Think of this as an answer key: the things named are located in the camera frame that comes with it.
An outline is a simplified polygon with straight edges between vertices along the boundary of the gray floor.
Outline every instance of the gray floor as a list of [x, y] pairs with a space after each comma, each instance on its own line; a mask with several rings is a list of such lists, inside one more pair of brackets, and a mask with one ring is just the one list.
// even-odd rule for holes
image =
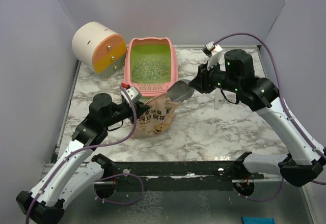
[[[279, 182], [259, 182], [253, 196], [272, 196], [279, 187]], [[134, 194], [118, 193], [112, 197], [130, 201]], [[242, 216], [274, 218], [276, 224], [313, 223], [302, 189], [288, 184], [278, 198], [264, 203], [244, 200], [233, 191], [215, 190], [147, 192], [132, 206], [103, 204], [94, 199], [90, 187], [71, 203], [60, 223], [242, 224]]]

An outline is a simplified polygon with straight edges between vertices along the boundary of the marble surface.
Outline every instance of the marble surface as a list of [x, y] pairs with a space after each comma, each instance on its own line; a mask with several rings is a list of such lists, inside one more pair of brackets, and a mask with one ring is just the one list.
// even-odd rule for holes
[[[259, 55], [254, 49], [246, 49], [253, 56], [257, 76], [264, 76]], [[177, 49], [179, 78], [192, 79], [199, 64], [206, 56], [197, 49]], [[224, 56], [220, 60], [224, 69]], [[97, 93], [109, 93], [119, 103], [119, 84], [123, 82], [123, 70], [114, 77], [101, 80], [85, 65], [80, 66], [59, 156], [68, 145], [76, 126], [88, 113], [88, 106]], [[234, 95], [227, 94], [229, 99]], [[129, 139], [125, 143], [96, 149], [114, 161], [195, 161], [233, 160], [245, 151], [259, 154], [287, 153], [269, 125], [243, 104], [230, 104], [223, 100], [214, 109], [214, 92], [200, 94], [183, 102], [176, 110], [177, 117], [170, 129], [159, 136], [146, 139]], [[115, 142], [125, 137], [131, 129], [124, 123], [117, 131], [110, 132], [103, 143]]]

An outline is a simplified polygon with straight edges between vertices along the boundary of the red clip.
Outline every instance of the red clip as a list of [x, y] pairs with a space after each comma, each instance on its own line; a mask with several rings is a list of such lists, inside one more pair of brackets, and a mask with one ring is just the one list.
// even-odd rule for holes
[[124, 89], [127, 89], [128, 88], [128, 85], [126, 83], [121, 83], [121, 86], [124, 88]]

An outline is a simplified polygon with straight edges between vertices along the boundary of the pink litter box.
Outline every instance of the pink litter box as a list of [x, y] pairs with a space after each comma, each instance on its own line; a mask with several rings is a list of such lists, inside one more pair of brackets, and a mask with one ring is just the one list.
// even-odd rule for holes
[[169, 38], [134, 38], [124, 66], [124, 82], [148, 99], [165, 93], [178, 80], [177, 53]]

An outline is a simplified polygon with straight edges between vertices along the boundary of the gray wall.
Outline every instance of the gray wall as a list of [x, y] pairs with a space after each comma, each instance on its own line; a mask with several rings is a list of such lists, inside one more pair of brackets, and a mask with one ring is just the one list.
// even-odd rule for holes
[[[314, 138], [326, 146], [326, 0], [288, 0], [267, 36], [285, 92], [286, 101]], [[262, 56], [269, 61], [266, 53]], [[269, 62], [268, 76], [274, 78]], [[319, 177], [326, 181], [326, 172]], [[312, 184], [326, 223], [326, 186]]]
[[[98, 21], [134, 37], [168, 36], [174, 44], [206, 44], [233, 32], [265, 38], [285, 0], [62, 0], [77, 26]], [[256, 43], [234, 37], [225, 45]]]
[[0, 219], [24, 223], [15, 198], [40, 179], [58, 138], [76, 60], [57, 0], [0, 0]]

